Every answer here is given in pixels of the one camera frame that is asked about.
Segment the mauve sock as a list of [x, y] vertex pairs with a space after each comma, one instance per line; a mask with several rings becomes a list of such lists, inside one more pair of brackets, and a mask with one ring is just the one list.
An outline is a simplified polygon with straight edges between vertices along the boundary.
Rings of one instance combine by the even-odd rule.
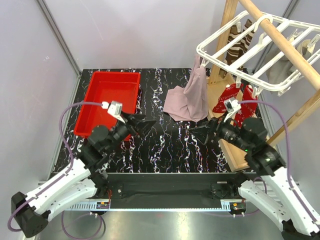
[[163, 111], [176, 122], [201, 121], [208, 116], [207, 90], [206, 68], [197, 55], [187, 85], [167, 91]]

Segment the red snowflake sock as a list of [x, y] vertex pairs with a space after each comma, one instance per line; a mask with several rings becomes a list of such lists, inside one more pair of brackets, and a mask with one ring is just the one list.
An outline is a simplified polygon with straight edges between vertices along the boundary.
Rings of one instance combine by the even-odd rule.
[[237, 87], [236, 83], [228, 84], [225, 86], [222, 94], [218, 98], [217, 104], [213, 107], [212, 112], [217, 114], [223, 114], [226, 112], [225, 101], [236, 98], [240, 88]]
[[[251, 85], [247, 85], [243, 92], [242, 101], [252, 101], [257, 99], [258, 98], [256, 96], [253, 97], [253, 87]], [[239, 127], [242, 126], [245, 119], [250, 118], [255, 114], [257, 106], [257, 102], [241, 104], [241, 109], [234, 117], [234, 120]]]

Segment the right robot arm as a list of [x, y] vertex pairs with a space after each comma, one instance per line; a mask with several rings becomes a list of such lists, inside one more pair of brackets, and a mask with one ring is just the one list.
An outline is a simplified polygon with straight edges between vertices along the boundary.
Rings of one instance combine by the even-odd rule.
[[285, 240], [318, 240], [320, 229], [304, 209], [305, 200], [292, 180], [287, 179], [287, 166], [281, 155], [267, 143], [267, 130], [259, 118], [249, 117], [241, 127], [223, 117], [213, 117], [189, 132], [202, 144], [224, 140], [245, 152], [249, 167], [268, 184], [278, 201], [256, 187], [253, 180], [239, 173], [227, 185], [228, 195], [242, 197], [255, 205], [281, 231]]

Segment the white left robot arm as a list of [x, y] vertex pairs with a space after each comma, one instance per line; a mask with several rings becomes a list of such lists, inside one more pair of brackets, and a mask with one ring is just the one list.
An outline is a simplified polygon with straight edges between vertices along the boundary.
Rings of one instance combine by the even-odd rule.
[[48, 223], [77, 202], [108, 193], [107, 177], [100, 169], [127, 136], [143, 138], [155, 120], [146, 120], [144, 114], [120, 114], [112, 129], [96, 126], [77, 157], [54, 177], [28, 193], [18, 191], [11, 197], [11, 216], [7, 227], [14, 231], [11, 221], [15, 220], [26, 238], [43, 231]]

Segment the white clip hanger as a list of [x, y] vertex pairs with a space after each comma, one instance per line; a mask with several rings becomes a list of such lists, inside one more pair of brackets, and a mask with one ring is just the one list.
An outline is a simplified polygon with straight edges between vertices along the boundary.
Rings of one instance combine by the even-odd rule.
[[199, 56], [203, 58], [203, 66], [206, 66], [208, 63], [212, 63], [213, 65], [216, 65], [217, 67], [225, 70], [228, 73], [231, 73], [232, 75], [235, 75], [239, 77], [240, 79], [243, 79], [254, 86], [257, 86], [257, 93], [259, 94], [263, 90], [271, 91], [271, 92], [286, 92], [287, 89], [296, 81], [298, 81], [301, 78], [307, 78], [307, 72], [310, 70], [313, 70], [314, 68], [312, 65], [317, 62], [320, 59], [320, 52], [316, 51], [314, 52], [307, 60], [307, 67], [305, 70], [300, 67], [300, 64], [298, 63], [295, 66], [295, 71], [288, 76], [286, 79], [284, 79], [282, 82], [277, 84], [271, 84], [264, 80], [260, 79], [260, 76], [264, 74], [267, 70], [269, 70], [275, 63], [277, 63], [283, 56], [286, 56], [286, 58], [289, 58], [289, 54], [285, 53], [283, 50], [281, 50], [278, 54], [276, 54], [273, 58], [271, 58], [265, 65], [263, 65], [256, 73], [253, 75], [249, 75], [247, 73], [244, 73], [239, 70], [239, 67], [243, 66], [247, 61], [249, 61], [251, 58], [253, 58], [255, 55], [257, 55], [259, 52], [261, 52], [263, 49], [267, 47], [268, 44], [271, 42], [275, 43], [276, 41], [270, 37], [270, 35], [266, 32], [263, 32], [259, 36], [258, 43], [255, 44], [252, 48], [250, 48], [243, 56], [241, 56], [238, 60], [236, 60], [232, 64], [224, 63], [223, 61], [219, 60], [218, 57], [223, 55], [227, 50], [229, 50], [231, 47], [233, 47], [237, 42], [239, 42], [242, 38], [244, 38], [248, 33], [251, 31], [256, 31], [260, 26], [262, 21], [269, 20], [271, 23], [277, 22], [279, 25], [276, 27], [276, 29], [282, 33], [284, 30], [286, 30], [288, 27], [296, 27], [298, 29], [302, 29], [303, 31], [292, 41], [290, 44], [294, 47], [298, 43], [300, 43], [307, 35], [309, 35], [312, 32], [320, 32], [320, 26], [316, 24], [301, 22], [301, 21], [295, 21], [295, 20], [289, 20], [287, 18], [283, 18], [280, 16], [268, 14], [266, 12], [262, 13], [262, 17], [260, 17], [256, 22], [254, 22], [247, 30], [242, 32], [239, 36], [237, 36], [234, 40], [226, 44], [224, 47], [222, 47], [220, 50], [218, 50], [215, 54], [210, 55], [206, 53], [205, 47], [209, 45], [213, 40], [219, 38], [224, 34], [227, 30], [229, 30], [232, 25], [238, 23], [241, 19], [248, 16], [248, 11], [242, 11], [240, 14], [238, 14], [236, 17], [234, 17], [232, 20], [230, 20], [228, 23], [226, 23], [224, 26], [222, 26], [219, 30], [214, 32], [211, 36], [206, 38], [204, 41], [198, 44], [196, 47], [196, 52]]

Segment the brown striped sock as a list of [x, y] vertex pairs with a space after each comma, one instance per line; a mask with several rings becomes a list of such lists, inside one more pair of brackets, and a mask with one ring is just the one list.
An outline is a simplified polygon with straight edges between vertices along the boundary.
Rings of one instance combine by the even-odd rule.
[[[253, 24], [253, 22], [250, 19], [246, 20], [246, 23], [244, 25], [244, 29], [243, 31], [245, 31], [246, 29], [248, 29], [251, 25]], [[239, 52], [238, 52], [238, 57], [242, 57], [249, 49], [251, 41], [253, 39], [253, 36], [255, 34], [255, 31], [252, 30], [251, 32], [249, 32], [246, 36], [244, 36], [241, 41], [240, 41], [240, 48], [239, 48]]]
[[[232, 25], [228, 35], [227, 43], [230, 43], [235, 38], [237, 38], [242, 33], [242, 24], [238, 21], [236, 24]], [[240, 54], [241, 42], [238, 41], [233, 46], [231, 46], [225, 56], [224, 63], [231, 65], [234, 61], [236, 61]]]

